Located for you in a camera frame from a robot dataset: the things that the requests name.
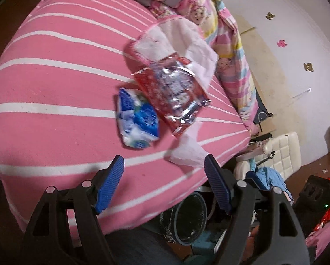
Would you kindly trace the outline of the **white tissue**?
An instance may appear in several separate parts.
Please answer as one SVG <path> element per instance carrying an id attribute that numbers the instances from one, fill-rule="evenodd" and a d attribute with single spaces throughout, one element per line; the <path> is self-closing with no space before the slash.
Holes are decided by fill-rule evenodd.
<path id="1" fill-rule="evenodd" d="M 179 138 L 177 147 L 166 158 L 169 162 L 178 166 L 203 167 L 208 152 L 197 141 L 202 125 L 202 121 L 196 121 L 187 128 Z"/>

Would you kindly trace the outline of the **blue white plastic wrapper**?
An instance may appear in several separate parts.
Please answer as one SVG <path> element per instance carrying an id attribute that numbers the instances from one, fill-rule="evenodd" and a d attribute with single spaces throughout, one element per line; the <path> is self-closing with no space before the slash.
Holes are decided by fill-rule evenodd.
<path id="1" fill-rule="evenodd" d="M 160 138 L 155 108 L 139 90 L 119 90 L 116 119 L 122 142 L 127 147 L 142 150 Z"/>

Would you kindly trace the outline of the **red snack wrapper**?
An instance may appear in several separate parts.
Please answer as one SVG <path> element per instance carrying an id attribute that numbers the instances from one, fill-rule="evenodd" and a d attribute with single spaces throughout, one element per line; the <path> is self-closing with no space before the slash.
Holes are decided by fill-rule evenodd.
<path id="1" fill-rule="evenodd" d="M 159 117 L 177 138 L 211 103 L 195 76 L 193 63 L 177 53 L 151 63 L 133 76 Z"/>

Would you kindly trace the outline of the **white pink-edged cloth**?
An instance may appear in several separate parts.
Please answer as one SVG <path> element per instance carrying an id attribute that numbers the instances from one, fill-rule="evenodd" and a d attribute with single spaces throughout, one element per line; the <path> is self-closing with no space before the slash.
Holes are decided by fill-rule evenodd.
<path id="1" fill-rule="evenodd" d="M 177 53 L 189 59 L 203 89 L 208 90 L 218 54 L 205 42 L 201 29 L 183 16 L 167 16 L 148 27 L 126 48 L 137 61 L 150 65 Z"/>

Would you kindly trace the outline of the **black round trash bin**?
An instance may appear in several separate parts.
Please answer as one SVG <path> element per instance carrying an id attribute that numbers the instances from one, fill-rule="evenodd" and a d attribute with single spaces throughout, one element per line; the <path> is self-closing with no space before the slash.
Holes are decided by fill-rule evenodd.
<path id="1" fill-rule="evenodd" d="M 180 203 L 160 214 L 160 233 L 170 243 L 190 246 L 203 233 L 206 220 L 205 200 L 201 194 L 193 192 Z"/>

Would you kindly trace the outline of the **blue cloth on chair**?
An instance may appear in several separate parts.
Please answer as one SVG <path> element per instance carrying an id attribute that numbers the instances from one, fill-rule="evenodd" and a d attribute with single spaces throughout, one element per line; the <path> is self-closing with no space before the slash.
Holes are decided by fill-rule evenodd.
<path id="1" fill-rule="evenodd" d="M 260 190 L 270 191 L 273 187 L 280 188 L 290 204 L 293 204 L 292 194 L 287 189 L 284 179 L 278 171 L 265 166 L 258 168 L 254 159 L 249 159 L 249 165 L 250 170 L 246 173 L 246 178 L 252 179 Z"/>

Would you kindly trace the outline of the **cream leather office chair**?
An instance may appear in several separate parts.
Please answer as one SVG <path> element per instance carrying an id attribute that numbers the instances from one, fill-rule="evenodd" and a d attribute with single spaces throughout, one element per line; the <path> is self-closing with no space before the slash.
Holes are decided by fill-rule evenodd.
<path id="1" fill-rule="evenodd" d="M 243 180 L 249 170 L 263 167 L 273 168 L 284 180 L 301 168 L 300 143 L 296 132 L 250 143 L 236 157 L 233 174 L 236 179 Z"/>

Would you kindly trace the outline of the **dark blue pillow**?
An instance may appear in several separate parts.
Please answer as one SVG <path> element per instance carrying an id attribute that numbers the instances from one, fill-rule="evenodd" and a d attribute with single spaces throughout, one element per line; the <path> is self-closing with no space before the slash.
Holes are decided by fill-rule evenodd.
<path id="1" fill-rule="evenodd" d="M 274 116 L 273 113 L 268 112 L 266 106 L 264 105 L 261 97 L 259 96 L 259 93 L 256 93 L 256 100 L 258 103 L 258 109 L 255 115 L 255 118 L 253 119 L 253 123 L 255 125 L 259 125 L 261 122 L 265 121 L 268 118 L 271 118 Z"/>

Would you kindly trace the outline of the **pink striped bed mattress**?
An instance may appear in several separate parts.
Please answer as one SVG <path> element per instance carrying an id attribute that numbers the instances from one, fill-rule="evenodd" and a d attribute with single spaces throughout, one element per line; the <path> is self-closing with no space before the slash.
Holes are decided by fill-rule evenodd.
<path id="1" fill-rule="evenodd" d="M 125 172 L 98 217 L 103 233 L 146 223 L 206 181 L 202 167 L 166 159 L 177 142 L 165 123 L 144 150 L 119 137 L 115 99 L 120 88 L 136 87 L 141 68 L 126 48 L 157 21 L 136 0 L 42 0 L 4 49 L 0 181 L 21 230 L 48 186 L 72 188 L 116 155 Z M 208 94 L 197 141 L 225 163 L 251 134 L 215 74 Z"/>

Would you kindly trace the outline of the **colourful cartoon quilt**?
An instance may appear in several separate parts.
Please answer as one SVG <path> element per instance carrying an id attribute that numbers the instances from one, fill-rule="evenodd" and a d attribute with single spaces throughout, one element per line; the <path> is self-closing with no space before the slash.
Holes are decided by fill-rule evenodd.
<path id="1" fill-rule="evenodd" d="M 160 22 L 184 17 L 203 33 L 218 55 L 215 75 L 252 136 L 258 110 L 256 88 L 241 44 L 239 27 L 222 0 L 136 0 Z"/>

